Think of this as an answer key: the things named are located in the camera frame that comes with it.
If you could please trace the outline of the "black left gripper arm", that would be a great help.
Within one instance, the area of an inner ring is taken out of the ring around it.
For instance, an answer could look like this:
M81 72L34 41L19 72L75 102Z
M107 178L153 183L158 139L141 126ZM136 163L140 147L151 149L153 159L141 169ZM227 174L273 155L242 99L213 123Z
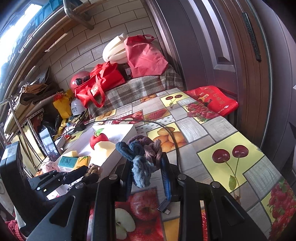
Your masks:
M62 185L70 185L79 180L86 181L86 183L97 182L100 178L97 174L85 177L87 169L88 167L82 166L71 172L50 171L30 179L29 185L39 197L49 199L50 196L53 196L55 198L55 193L60 196L56 189Z

